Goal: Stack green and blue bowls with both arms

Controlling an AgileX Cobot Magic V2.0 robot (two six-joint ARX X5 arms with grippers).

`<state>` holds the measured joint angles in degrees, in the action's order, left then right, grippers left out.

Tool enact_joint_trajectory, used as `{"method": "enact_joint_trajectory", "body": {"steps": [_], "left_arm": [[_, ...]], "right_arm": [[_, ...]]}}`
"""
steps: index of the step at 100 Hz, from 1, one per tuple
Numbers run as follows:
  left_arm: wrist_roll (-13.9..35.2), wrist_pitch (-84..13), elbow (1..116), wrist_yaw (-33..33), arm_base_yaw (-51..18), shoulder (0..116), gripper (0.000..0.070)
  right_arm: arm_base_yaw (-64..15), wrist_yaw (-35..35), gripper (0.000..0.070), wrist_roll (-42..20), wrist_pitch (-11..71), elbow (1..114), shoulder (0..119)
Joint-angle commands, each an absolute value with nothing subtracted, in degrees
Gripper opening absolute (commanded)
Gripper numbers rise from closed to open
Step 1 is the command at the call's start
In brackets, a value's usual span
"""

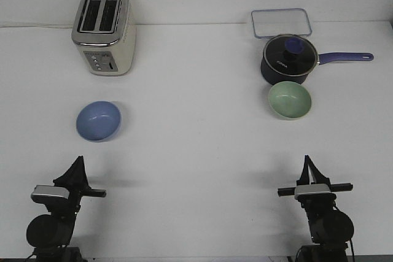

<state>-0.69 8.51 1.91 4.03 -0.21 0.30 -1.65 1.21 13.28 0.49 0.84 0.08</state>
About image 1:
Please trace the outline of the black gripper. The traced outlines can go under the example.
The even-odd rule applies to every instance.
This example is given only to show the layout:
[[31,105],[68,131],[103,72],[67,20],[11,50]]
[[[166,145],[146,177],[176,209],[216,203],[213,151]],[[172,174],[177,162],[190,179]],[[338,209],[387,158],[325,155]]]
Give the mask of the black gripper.
[[[312,184],[309,184],[309,170],[314,182]],[[279,197],[293,196],[304,210],[333,210],[337,198],[335,193],[352,189],[351,183],[330,185],[330,179],[318,170],[308,155],[305,155],[298,186],[278,188],[277,194]]]
[[69,191],[69,197],[64,207],[67,211],[78,212],[82,197],[105,198],[107,195],[106,190],[94,189],[89,186],[83,156],[78,156],[71,167],[53,183],[56,187],[62,187]]

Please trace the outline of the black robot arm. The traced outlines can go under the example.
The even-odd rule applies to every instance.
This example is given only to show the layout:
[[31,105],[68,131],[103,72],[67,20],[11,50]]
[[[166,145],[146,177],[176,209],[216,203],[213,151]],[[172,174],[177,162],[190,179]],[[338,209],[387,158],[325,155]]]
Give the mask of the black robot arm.
[[295,261],[348,261],[355,228],[348,215],[337,208],[336,193],[351,191],[353,184],[332,184],[306,155],[295,187],[279,188],[278,196],[293,196],[306,212],[312,244],[301,246]]
[[36,261],[86,260],[80,248],[70,246],[83,197],[106,197],[106,190],[89,185],[83,156],[78,156],[52,185],[35,186],[32,201],[43,204],[48,211],[35,217],[26,229],[26,240],[34,248]]

